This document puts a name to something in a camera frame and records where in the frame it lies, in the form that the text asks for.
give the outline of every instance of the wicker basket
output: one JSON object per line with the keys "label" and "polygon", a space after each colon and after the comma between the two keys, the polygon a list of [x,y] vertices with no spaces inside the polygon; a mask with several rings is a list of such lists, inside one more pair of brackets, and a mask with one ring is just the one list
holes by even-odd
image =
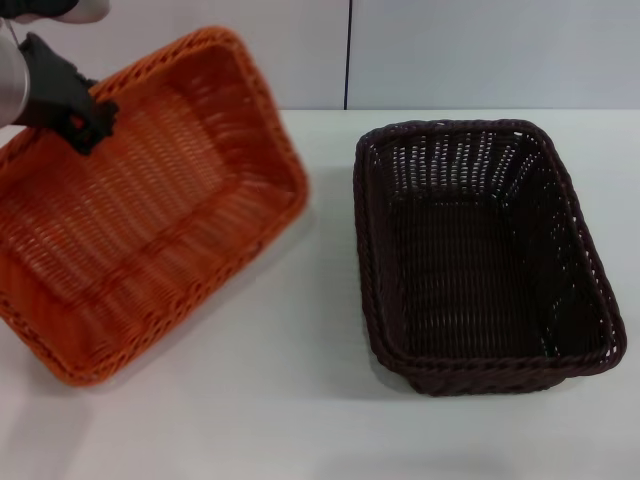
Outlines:
{"label": "wicker basket", "polygon": [[618,306],[569,174],[516,120],[359,142],[362,304],[380,363],[431,395],[543,390],[616,366]]}
{"label": "wicker basket", "polygon": [[101,382],[301,211],[307,183],[262,77],[221,28],[100,83],[90,157],[26,131],[0,153],[0,315],[62,381]]}

